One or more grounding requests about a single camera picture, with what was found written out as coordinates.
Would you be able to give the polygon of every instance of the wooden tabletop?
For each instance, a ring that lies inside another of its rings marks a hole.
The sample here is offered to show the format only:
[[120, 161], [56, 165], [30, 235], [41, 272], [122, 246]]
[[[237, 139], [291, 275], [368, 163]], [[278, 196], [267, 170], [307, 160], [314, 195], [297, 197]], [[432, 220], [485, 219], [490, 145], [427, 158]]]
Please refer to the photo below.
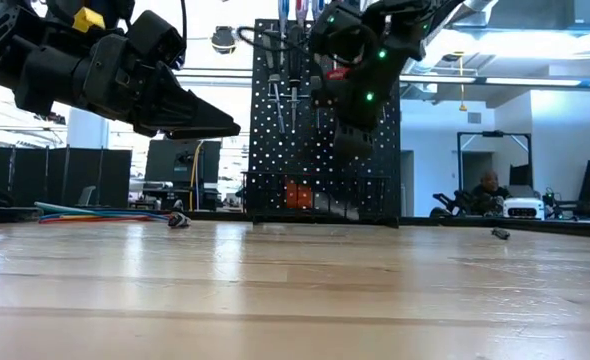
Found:
[[0, 359], [590, 360], [590, 239], [0, 227]]

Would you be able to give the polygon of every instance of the person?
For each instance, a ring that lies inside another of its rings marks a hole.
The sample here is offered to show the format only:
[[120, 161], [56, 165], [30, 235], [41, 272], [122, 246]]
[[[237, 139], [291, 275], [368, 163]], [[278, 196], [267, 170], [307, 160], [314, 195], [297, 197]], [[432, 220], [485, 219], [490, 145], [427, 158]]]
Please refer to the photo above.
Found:
[[509, 198], [511, 194], [506, 188], [498, 185], [497, 173], [493, 170], [488, 170], [480, 179], [480, 184], [473, 189], [473, 196], [476, 198], [495, 198], [501, 197], [503, 199]]

